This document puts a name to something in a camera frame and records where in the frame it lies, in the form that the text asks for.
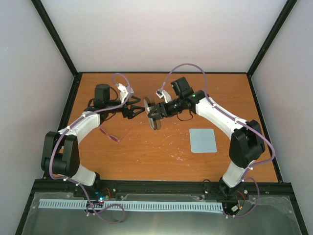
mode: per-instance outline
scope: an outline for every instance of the cable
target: cable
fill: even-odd
[[[116,94],[116,98],[113,99],[113,100],[117,100],[117,98],[118,98],[118,93],[117,93],[117,91],[116,91],[113,87],[111,87],[111,86],[109,86],[109,88],[112,89],[112,91],[114,91],[114,93]],[[93,99],[94,99],[94,98],[92,98],[92,99],[90,99],[90,100],[88,101],[88,104],[87,104],[88,107],[91,105]]]
[[[110,190],[108,188],[104,188],[101,191],[104,191],[104,190],[107,190],[109,192],[109,199],[111,199],[111,192],[110,192]]]
[[[112,89],[112,91],[114,91],[114,93],[116,94],[116,98],[115,98],[114,100],[117,100],[117,98],[118,98],[118,93],[117,93],[117,91],[116,91],[113,87],[111,87],[111,86],[110,86],[110,89]]]
[[[165,78],[165,81],[163,82],[162,84],[162,87],[161,89],[163,90],[167,80],[169,79],[170,75],[179,67],[181,66],[185,66],[185,65],[189,65],[189,66],[193,66],[193,67],[196,67],[198,68],[202,74],[204,75],[204,79],[205,79],[205,84],[204,84],[204,95],[206,97],[206,99],[208,100],[208,102],[213,106],[215,107],[220,113],[224,114],[226,117],[228,117],[229,119],[231,119],[232,121],[242,125],[243,127],[245,127],[246,129],[248,129],[249,131],[252,131],[254,134],[256,134],[258,137],[260,137],[262,140],[264,140],[266,142],[266,144],[270,147],[271,151],[272,151],[272,156],[267,159],[267,160],[264,160],[264,161],[260,161],[260,162],[257,162],[257,163],[253,163],[251,164],[250,166],[250,169],[253,167],[253,166],[256,166],[256,165],[260,165],[260,164],[264,164],[264,163],[268,163],[268,162],[271,162],[274,157],[276,156],[276,153],[275,153],[275,149],[273,147],[273,145],[262,135],[260,134],[258,131],[254,130],[252,127],[246,125],[245,123],[242,123],[241,121],[238,121],[236,120],[237,117],[232,117],[231,115],[229,115],[227,112],[225,112],[223,109],[219,108],[216,104],[214,105],[213,102],[209,99],[209,94],[207,93],[206,91],[206,88],[207,88],[207,84],[208,84],[208,79],[207,79],[207,76],[205,74],[205,72],[203,71],[203,69],[201,69],[198,65],[194,65],[194,64],[190,64],[190,63],[185,63],[185,64],[181,64],[181,65],[177,65],[175,68],[173,68],[169,74],[166,76]],[[247,168],[247,170],[244,172],[243,176],[242,176],[242,179],[245,177],[245,175],[248,173],[248,171],[250,170],[249,168]]]
[[[182,119],[180,119],[180,118],[178,117],[178,114],[176,114],[176,116],[177,116],[177,118],[178,118],[179,121],[189,121],[189,120],[191,120],[191,119],[194,118],[194,116],[192,115],[192,113],[191,113],[190,110],[189,110],[189,114],[190,114],[191,118],[189,118],[189,119],[187,119],[187,120],[182,120]]]
[[[114,113],[114,114],[112,114],[111,115],[111,117],[109,117],[109,118],[107,118],[107,119],[105,119],[104,121],[108,121],[108,120],[110,120],[112,117],[114,117],[116,115],[116,113]]]
[[[114,78],[115,78],[117,75],[120,75],[120,76],[122,76],[122,77],[125,79],[125,81],[127,82],[128,87],[129,87],[129,91],[130,91],[130,90],[131,90],[131,85],[130,85],[130,83],[129,83],[129,80],[127,79],[127,77],[126,77],[125,75],[123,75],[123,74],[121,74],[121,73],[115,73],[115,74],[113,74],[113,76],[112,76],[112,82],[113,82],[113,84],[115,84],[116,86],[118,86],[118,84],[114,81]],[[56,144],[55,144],[55,146],[54,146],[54,148],[53,148],[53,150],[52,150],[52,154],[51,154],[51,158],[50,158],[50,163],[49,163],[49,175],[50,175],[51,179],[54,179],[54,180],[67,179],[68,181],[70,181],[70,182],[72,182],[72,183],[74,183],[74,184],[78,184],[78,182],[74,181],[74,180],[71,179],[71,178],[68,178],[68,177],[65,177],[65,176],[55,177],[55,176],[53,175],[53,171],[52,171],[53,160],[54,160],[55,154],[56,154],[56,152],[57,152],[57,150],[58,150],[58,147],[59,147],[59,145],[60,145],[62,139],[64,138],[64,136],[66,135],[66,133],[67,133],[70,129],[72,129],[74,126],[76,126],[78,123],[80,123],[84,118],[87,118],[87,117],[89,117],[89,116],[91,116],[91,115],[93,115],[93,114],[97,114],[97,113],[100,113],[100,112],[103,112],[103,111],[108,111],[108,110],[113,110],[113,109],[120,108],[120,107],[122,107],[122,106],[130,99],[130,97],[131,97],[131,93],[129,92],[128,95],[127,95],[127,97],[126,97],[126,99],[125,99],[124,102],[122,102],[121,104],[116,105],[116,106],[113,106],[113,107],[109,107],[109,108],[105,108],[105,109],[100,109],[100,110],[97,110],[97,111],[88,113],[85,117],[79,117],[74,123],[72,123],[72,125],[70,125],[70,126],[67,127],[67,130],[65,130],[65,132],[63,132],[63,133],[60,135],[59,139],[57,140],[57,142],[56,142]],[[79,184],[79,186],[82,188],[83,192],[85,193],[86,198],[87,198],[89,204],[91,205],[91,208],[92,208],[92,210],[94,211],[95,215],[97,215],[102,221],[104,221],[104,222],[106,222],[106,223],[110,223],[110,224],[115,224],[115,223],[121,222],[121,221],[125,218],[125,210],[124,210],[124,208],[123,208],[120,204],[112,204],[112,205],[110,205],[109,207],[107,207],[107,208],[105,208],[105,209],[108,209],[108,208],[113,207],[113,206],[118,206],[118,207],[120,207],[120,208],[122,209],[122,211],[123,211],[123,218],[122,218],[121,220],[117,221],[117,222],[110,222],[110,221],[107,221],[107,220],[103,219],[103,218],[98,214],[98,212],[94,209],[94,207],[92,206],[92,203],[91,203],[91,201],[90,201],[90,198],[89,198],[88,193],[87,193],[86,189],[84,188],[84,186],[81,185],[81,184]]]
[[[246,181],[246,180],[252,180],[252,181],[254,182],[255,187],[256,187],[256,190],[257,190],[257,193],[258,193],[258,198],[256,199],[255,204],[253,205],[253,207],[252,207],[249,211],[247,211],[246,213],[241,214],[241,215],[236,215],[234,218],[242,218],[242,217],[244,217],[244,216],[250,214],[251,212],[254,211],[254,209],[256,208],[257,204],[259,203],[259,199],[260,199],[260,189],[259,189],[258,184],[256,183],[255,179],[253,179],[252,177],[245,178],[245,181]]]
[[[243,205],[242,205],[242,207],[243,207],[245,204],[245,201],[246,201],[245,196],[240,191],[237,191],[237,193],[239,193],[243,197],[243,200],[244,200]]]
[[[70,182],[72,182],[72,183],[75,182],[75,181],[72,180],[71,178],[69,178],[68,180],[69,180]],[[122,205],[120,205],[120,204],[111,204],[111,205],[105,207],[104,209],[102,209],[101,211],[96,211],[95,208],[94,208],[93,205],[92,205],[92,202],[91,202],[91,200],[90,200],[90,198],[89,198],[89,196],[88,196],[88,193],[87,193],[86,189],[84,188],[84,186],[83,186],[82,184],[79,184],[79,186],[82,188],[83,192],[84,192],[85,195],[86,195],[87,201],[88,201],[88,203],[89,203],[89,207],[93,210],[94,214],[95,214],[99,219],[101,219],[103,222],[106,222],[106,223],[108,223],[108,224],[117,224],[117,223],[120,223],[120,222],[122,222],[122,221],[124,220],[126,213],[125,213],[125,210],[124,210],[124,208],[122,207]],[[122,218],[121,218],[120,220],[115,221],[115,222],[111,222],[111,221],[105,220],[104,218],[102,218],[102,217],[99,215],[100,213],[106,211],[107,209],[109,209],[109,208],[111,208],[111,207],[115,207],[115,206],[120,207],[121,210],[123,211],[123,216],[122,216]]]

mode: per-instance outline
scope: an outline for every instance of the blue square mat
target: blue square mat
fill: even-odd
[[[213,129],[190,129],[190,146],[192,153],[216,153]]]

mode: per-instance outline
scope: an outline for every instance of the white wall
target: white wall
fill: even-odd
[[[31,1],[0,4],[0,233],[15,233],[72,75]]]
[[[246,72],[285,2],[43,0],[78,71]]]
[[[313,234],[313,1],[298,1],[252,77],[284,181]]]

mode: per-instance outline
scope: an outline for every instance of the purple cable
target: purple cable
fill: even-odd
[[[213,102],[209,99],[209,95],[207,94],[207,91],[206,91],[206,88],[207,88],[207,84],[208,84],[208,79],[207,79],[207,76],[205,74],[205,72],[203,71],[203,69],[201,69],[198,65],[194,65],[194,64],[190,64],[190,63],[184,63],[184,64],[181,64],[181,65],[177,65],[175,68],[173,68],[169,74],[166,76],[165,78],[165,81],[163,82],[162,84],[162,87],[161,89],[163,90],[167,80],[169,79],[170,75],[179,67],[181,66],[185,66],[185,65],[189,65],[189,66],[194,66],[196,68],[198,68],[202,74],[204,75],[204,79],[205,79],[205,85],[204,85],[204,95],[206,97],[206,99],[208,100],[208,102],[213,105]],[[229,119],[231,119],[232,121],[236,121],[235,117],[232,117],[231,115],[229,115],[228,113],[226,113],[224,110],[220,109],[218,106],[215,106],[215,108],[222,114],[224,114],[226,117],[228,117]],[[272,150],[272,156],[267,159],[267,160],[264,160],[264,161],[260,161],[260,162],[257,162],[257,163],[253,163],[251,164],[250,167],[253,167],[253,166],[256,166],[256,165],[260,165],[260,164],[264,164],[264,163],[268,163],[270,161],[272,161],[274,159],[274,157],[276,156],[276,153],[275,153],[275,149],[273,147],[273,145],[264,137],[262,136],[262,134],[260,134],[259,132],[257,132],[256,130],[254,130],[252,127],[246,125],[245,123],[242,123],[240,121],[237,121],[238,124],[242,125],[243,127],[245,127],[246,129],[248,129],[249,131],[252,131],[254,134],[256,134],[257,136],[259,136],[262,140],[264,140],[268,146],[270,147],[270,149]],[[247,169],[245,171],[245,173],[243,174],[242,178],[244,178],[244,176],[248,173],[249,169]]]
[[[130,91],[130,90],[131,90],[131,85],[130,85],[130,83],[129,83],[129,80],[127,79],[127,77],[126,77],[125,75],[123,75],[123,74],[121,74],[121,73],[115,73],[115,74],[113,74],[113,76],[112,76],[112,82],[113,82],[113,84],[115,84],[116,86],[118,86],[118,84],[114,81],[114,78],[115,78],[117,75],[121,75],[121,76],[125,79],[125,81],[127,82],[128,87],[129,87],[129,91]],[[121,103],[121,104],[119,104],[119,105],[116,105],[116,106],[113,106],[113,107],[106,108],[106,109],[100,109],[100,110],[97,110],[97,111],[95,111],[95,112],[91,112],[91,113],[87,114],[86,117],[89,117],[90,115],[97,114],[97,113],[100,113],[100,112],[103,112],[103,111],[107,111],[107,110],[112,110],[112,109],[120,108],[120,107],[122,107],[122,106],[130,99],[130,97],[131,97],[131,92],[128,93],[128,95],[127,95],[127,97],[126,97],[126,99],[124,100],[123,103]],[[52,171],[53,160],[54,160],[55,154],[56,154],[56,152],[57,152],[57,149],[58,149],[58,147],[59,147],[59,145],[60,145],[62,139],[63,139],[64,136],[66,135],[66,133],[67,133],[71,128],[73,128],[74,126],[76,126],[78,123],[80,123],[83,119],[84,119],[84,117],[80,117],[80,118],[78,118],[74,123],[72,123],[72,125],[70,125],[70,126],[68,127],[68,129],[67,129],[65,132],[63,132],[63,134],[60,135],[59,139],[57,140],[57,142],[56,142],[56,144],[55,144],[55,146],[54,146],[54,148],[53,148],[53,150],[52,150],[52,154],[51,154],[51,158],[50,158],[50,163],[49,163],[49,174],[50,174],[50,177],[51,177],[52,179],[54,179],[54,180],[59,180],[59,179],[65,179],[65,178],[67,178],[67,177],[65,177],[65,176],[55,177],[55,176],[53,175],[53,171]],[[77,183],[78,183],[78,182],[72,180],[71,178],[68,178],[67,180],[70,181],[70,182],[72,182],[72,183],[74,183],[74,184],[77,184]],[[109,223],[109,224],[116,224],[116,223],[121,222],[121,221],[125,218],[125,210],[124,210],[124,208],[123,208],[120,204],[112,204],[112,205],[110,205],[110,206],[108,206],[108,207],[102,209],[101,211],[97,212],[97,211],[94,209],[94,207],[92,206],[91,200],[90,200],[90,198],[89,198],[89,196],[88,196],[88,193],[87,193],[86,189],[84,188],[84,186],[82,186],[81,184],[79,184],[79,186],[82,188],[83,192],[85,193],[86,198],[87,198],[89,204],[91,205],[91,206],[90,206],[91,209],[94,211],[95,215],[97,215],[102,221],[104,221],[104,222],[106,222],[106,223]],[[108,208],[113,207],[113,206],[118,206],[118,207],[120,207],[120,208],[122,209],[122,211],[123,211],[123,218],[122,218],[121,220],[116,221],[116,222],[110,222],[110,221],[106,221],[105,219],[103,219],[103,218],[99,215],[99,213],[101,213],[101,212],[103,212],[103,211],[105,211],[105,210],[107,210]]]
[[[84,193],[85,193],[85,195],[86,195],[87,201],[88,201],[88,203],[89,203],[89,206],[88,206],[88,207],[90,207],[90,208],[93,210],[94,214],[95,214],[99,219],[101,219],[103,222],[106,222],[106,223],[108,223],[108,224],[117,224],[117,223],[122,222],[122,221],[125,219],[126,213],[125,213],[124,208],[123,208],[122,205],[120,205],[120,204],[112,204],[112,205],[109,205],[109,206],[105,207],[104,209],[102,209],[101,211],[97,212],[97,211],[95,210],[95,208],[93,207],[93,205],[92,205],[92,202],[91,202],[91,200],[90,200],[90,198],[89,198],[89,196],[88,196],[88,193],[87,193],[85,187],[82,186],[81,184],[80,184],[79,186],[82,188],[82,190],[84,191]],[[100,213],[106,211],[108,208],[111,208],[111,207],[114,207],[114,206],[120,207],[120,208],[122,209],[122,211],[123,211],[123,217],[122,217],[120,220],[115,221],[115,222],[111,222],[111,221],[105,220],[104,218],[102,218],[102,217],[99,215]]]
[[[260,199],[260,189],[259,189],[258,184],[256,183],[255,179],[253,179],[252,177],[247,177],[247,178],[245,178],[245,181],[246,181],[246,180],[252,180],[252,181],[254,182],[254,184],[255,184],[255,186],[256,186],[257,193],[258,193],[258,198],[256,199],[255,204],[253,205],[253,207],[252,207],[249,211],[247,211],[247,212],[244,213],[244,214],[237,215],[237,216],[235,216],[235,218],[242,218],[242,217],[244,217],[244,216],[250,214],[251,212],[253,212],[253,210],[256,208],[256,205],[259,203],[259,199]]]

